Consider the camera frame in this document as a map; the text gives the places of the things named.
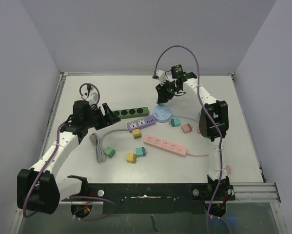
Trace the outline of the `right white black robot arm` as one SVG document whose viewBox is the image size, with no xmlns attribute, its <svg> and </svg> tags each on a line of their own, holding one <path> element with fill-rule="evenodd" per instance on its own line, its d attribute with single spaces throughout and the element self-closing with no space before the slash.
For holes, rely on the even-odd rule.
<svg viewBox="0 0 292 234">
<path fill-rule="evenodd" d="M 166 72 L 155 70 L 153 78 L 159 84 L 157 104 L 165 104 L 180 93 L 190 96 L 201 106 L 198 129 L 200 134 L 209 141 L 209 169 L 207 195 L 212 199 L 234 195 L 230 185 L 227 166 L 224 161 L 224 139 L 229 129 L 228 105 L 225 101 L 214 98 L 200 83 L 193 73 L 183 71 L 181 65 L 171 68 L 172 81 Z"/>
</svg>

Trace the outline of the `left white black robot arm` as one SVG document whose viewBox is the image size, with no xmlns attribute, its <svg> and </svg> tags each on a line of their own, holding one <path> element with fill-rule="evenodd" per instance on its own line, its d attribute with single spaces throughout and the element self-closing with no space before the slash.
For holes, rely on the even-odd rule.
<svg viewBox="0 0 292 234">
<path fill-rule="evenodd" d="M 100 130 L 120 122 L 107 103 L 97 107 L 85 100 L 77 100 L 73 112 L 57 129 L 55 142 L 30 169 L 17 175 L 17 207 L 23 216 L 44 213 L 51 215 L 59 202 L 70 197 L 84 200 L 89 194 L 87 178 L 70 175 L 57 181 L 57 174 L 69 154 L 80 145 L 88 130 Z"/>
</svg>

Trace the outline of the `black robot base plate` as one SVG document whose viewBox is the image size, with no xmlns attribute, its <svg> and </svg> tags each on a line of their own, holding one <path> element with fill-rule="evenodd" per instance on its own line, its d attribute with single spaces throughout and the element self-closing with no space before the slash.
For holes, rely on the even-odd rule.
<svg viewBox="0 0 292 234">
<path fill-rule="evenodd" d="M 233 186 L 223 180 L 209 183 L 88 184 L 78 193 L 85 201 L 99 198 L 102 213 L 224 215 L 226 202 L 234 201 Z"/>
</svg>

